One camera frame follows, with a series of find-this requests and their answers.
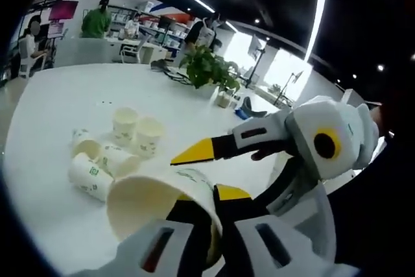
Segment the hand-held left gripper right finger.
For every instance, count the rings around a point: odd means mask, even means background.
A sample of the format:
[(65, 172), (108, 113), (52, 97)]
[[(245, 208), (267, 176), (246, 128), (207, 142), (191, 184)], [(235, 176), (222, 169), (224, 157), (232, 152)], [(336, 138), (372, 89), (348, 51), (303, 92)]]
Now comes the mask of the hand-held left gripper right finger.
[(220, 245), (230, 276), (324, 276), (326, 262), (311, 240), (238, 187), (217, 184), (215, 209), (222, 224)]

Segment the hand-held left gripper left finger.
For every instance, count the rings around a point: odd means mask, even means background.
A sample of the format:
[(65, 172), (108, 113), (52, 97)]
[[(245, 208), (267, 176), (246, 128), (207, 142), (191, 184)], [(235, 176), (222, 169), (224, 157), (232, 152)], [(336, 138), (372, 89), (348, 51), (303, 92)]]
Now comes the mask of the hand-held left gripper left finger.
[(131, 235), (117, 249), (116, 276), (201, 276), (209, 267), (215, 225), (182, 195), (164, 220)]

